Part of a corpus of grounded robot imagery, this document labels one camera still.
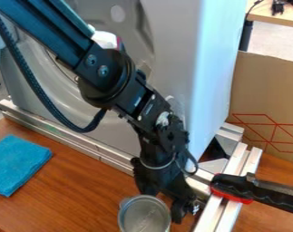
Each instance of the metal can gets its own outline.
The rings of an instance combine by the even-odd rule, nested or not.
[[[170,211],[163,201],[153,196],[126,198],[120,205],[118,225],[122,232],[169,232]]]

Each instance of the blue cloth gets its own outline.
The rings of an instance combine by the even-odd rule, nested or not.
[[[0,194],[9,197],[52,156],[49,149],[8,135],[0,141]]]

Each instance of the wooden surface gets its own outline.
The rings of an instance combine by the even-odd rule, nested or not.
[[[263,154],[257,177],[293,186],[293,163]],[[233,231],[293,232],[293,214],[253,202],[242,207]]]
[[[119,203],[139,194],[132,177],[14,122],[1,120],[0,140],[7,134],[48,147],[54,156],[12,197],[0,196],[0,231],[119,232]],[[190,231],[193,221],[193,216],[186,217],[171,231]]]
[[[119,232],[119,203],[138,194],[132,177],[14,122],[1,120],[0,140],[7,134],[48,147],[54,156],[12,197],[0,196],[0,231]],[[293,185],[293,164],[264,154],[258,178]],[[190,231],[194,220],[187,216],[181,226],[172,225],[171,232]],[[293,214],[254,202],[243,206],[233,231],[293,232]]]
[[[253,3],[257,0],[248,0],[247,11],[253,6]],[[280,24],[293,26],[293,6],[284,5],[284,14],[276,14],[272,16],[271,11],[272,0],[264,0],[259,5],[256,5],[249,14],[250,21],[260,21],[270,24]]]

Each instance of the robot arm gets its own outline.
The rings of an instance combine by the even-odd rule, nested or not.
[[[101,48],[91,39],[93,31],[88,25],[61,0],[0,0],[0,12],[79,76],[78,87],[88,103],[117,111],[132,125],[142,149],[141,156],[132,159],[140,192],[172,197],[171,215],[177,223],[187,212],[194,212],[197,196],[185,181],[186,174],[194,173],[185,170],[188,159],[198,169],[187,150],[189,134],[171,106],[135,70],[131,58]],[[0,24],[0,34],[9,44],[8,32],[2,27]]]

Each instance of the black cable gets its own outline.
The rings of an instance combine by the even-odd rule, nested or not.
[[[17,47],[15,40],[13,39],[12,35],[7,30],[1,18],[0,18],[0,35],[2,39],[4,40],[9,52],[11,53],[11,55],[13,55],[16,64],[18,65],[20,71],[24,75],[27,83],[30,85],[30,87],[34,91],[37,98],[59,122],[61,122],[63,125],[65,125],[69,129],[79,133],[86,133],[96,129],[96,127],[99,125],[100,121],[104,117],[106,110],[100,109],[100,111],[97,112],[97,114],[94,116],[93,120],[89,123],[89,125],[84,128],[81,128],[73,124],[56,108],[56,106],[52,103],[52,101],[46,95],[43,88],[41,87],[39,82],[36,80],[33,72],[31,71],[30,67],[25,61],[25,58],[22,56],[19,48]]]
[[[252,7],[248,10],[248,12],[246,13],[245,21],[248,20],[248,17],[249,17],[249,14],[250,14],[251,10],[254,9],[254,7],[255,7],[256,5],[262,3],[263,1],[264,1],[264,0],[257,0],[257,1],[253,4],[253,6],[252,6]]]

